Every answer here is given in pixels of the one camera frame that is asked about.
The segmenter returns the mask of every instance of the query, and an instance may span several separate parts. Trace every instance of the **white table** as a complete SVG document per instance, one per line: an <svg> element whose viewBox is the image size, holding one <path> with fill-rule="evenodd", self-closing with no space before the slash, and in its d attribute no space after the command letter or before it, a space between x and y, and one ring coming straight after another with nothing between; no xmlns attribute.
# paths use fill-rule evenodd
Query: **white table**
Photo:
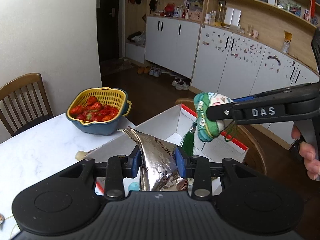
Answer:
<svg viewBox="0 0 320 240"><path fill-rule="evenodd" d="M117 128L128 125L135 127L121 117ZM61 114L0 144L0 213L12 216L12 201L20 191L76 163L78 151L88 152L122 134L84 133ZM15 224L11 217L0 225L1 240L19 231Z"/></svg>

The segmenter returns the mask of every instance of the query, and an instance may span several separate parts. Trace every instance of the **yellow basket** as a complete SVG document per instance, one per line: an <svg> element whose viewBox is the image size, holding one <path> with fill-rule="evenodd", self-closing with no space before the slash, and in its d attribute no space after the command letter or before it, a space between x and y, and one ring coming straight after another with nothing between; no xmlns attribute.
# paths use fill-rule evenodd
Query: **yellow basket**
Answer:
<svg viewBox="0 0 320 240"><path fill-rule="evenodd" d="M71 115L69 114L70 109L72 109L73 107L78 106L78 105L85 106L87 103L87 99L91 96L95 96L98 99L98 101L104 105L108 104L108 105L116 107L119 110L118 114L113 119L105 121L105 122L87 122L87 121L82 121L82 120L78 120L78 119L71 117ZM87 89L87 90L82 91L75 98L75 100L73 100L73 102L69 106L66 114L67 114L67 117L70 121L78 121L83 126L93 124L93 123L105 124L105 123L109 123L109 122L114 122L121 115L127 116L129 114L129 112L131 110L132 103L131 103L131 101L127 100L127 98L128 98L127 93L121 89L112 89L109 87ZM128 103L128 105L129 105L128 110L126 111L126 113L122 114L122 112L124 111L124 107L126 106L126 103Z"/></svg>

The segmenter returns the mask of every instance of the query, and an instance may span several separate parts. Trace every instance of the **fingernail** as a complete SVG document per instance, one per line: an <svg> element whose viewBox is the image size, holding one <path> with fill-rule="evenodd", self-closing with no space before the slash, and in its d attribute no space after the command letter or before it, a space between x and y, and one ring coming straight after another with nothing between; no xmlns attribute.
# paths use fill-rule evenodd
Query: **fingernail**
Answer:
<svg viewBox="0 0 320 240"><path fill-rule="evenodd" d="M320 174L320 167L319 166L314 166L312 167L312 172L315 173L315 174Z"/></svg>
<svg viewBox="0 0 320 240"><path fill-rule="evenodd" d="M309 161L312 161L312 160L314 159L313 153L307 152L307 153L306 153L306 158L307 158Z"/></svg>

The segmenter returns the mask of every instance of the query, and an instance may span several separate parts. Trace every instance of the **black door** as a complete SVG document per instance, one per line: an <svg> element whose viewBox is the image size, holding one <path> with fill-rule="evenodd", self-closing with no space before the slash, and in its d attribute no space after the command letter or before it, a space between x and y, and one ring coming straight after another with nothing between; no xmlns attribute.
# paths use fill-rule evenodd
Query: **black door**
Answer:
<svg viewBox="0 0 320 240"><path fill-rule="evenodd" d="M97 0L97 36L99 61L119 57L119 0Z"/></svg>

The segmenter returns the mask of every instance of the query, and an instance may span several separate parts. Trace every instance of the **green plush toy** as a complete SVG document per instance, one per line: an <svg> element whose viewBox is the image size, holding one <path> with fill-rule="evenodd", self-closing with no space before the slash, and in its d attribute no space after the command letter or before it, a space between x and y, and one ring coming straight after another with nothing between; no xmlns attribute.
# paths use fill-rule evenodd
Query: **green plush toy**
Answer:
<svg viewBox="0 0 320 240"><path fill-rule="evenodd" d="M217 93L200 93L195 96L193 103L195 105L197 120L192 124L189 132L181 141L182 149L188 156L193 155L194 148L194 133L198 130L198 137L203 142L211 142L217 138L220 133L228 127L232 120L210 121L207 118L206 111L209 106L217 106L233 102L230 98ZM230 125L230 130L233 130L235 125Z"/></svg>

